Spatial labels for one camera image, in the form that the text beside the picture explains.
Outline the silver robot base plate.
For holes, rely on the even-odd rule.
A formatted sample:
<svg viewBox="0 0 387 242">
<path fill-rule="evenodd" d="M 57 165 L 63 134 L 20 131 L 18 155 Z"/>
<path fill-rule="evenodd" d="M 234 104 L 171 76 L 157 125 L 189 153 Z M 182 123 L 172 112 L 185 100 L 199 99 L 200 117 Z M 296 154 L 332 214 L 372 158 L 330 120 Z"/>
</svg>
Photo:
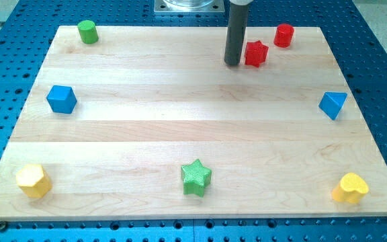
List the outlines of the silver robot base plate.
<svg viewBox="0 0 387 242">
<path fill-rule="evenodd" d="M 225 12 L 223 0 L 155 0 L 155 13 Z"/>
</svg>

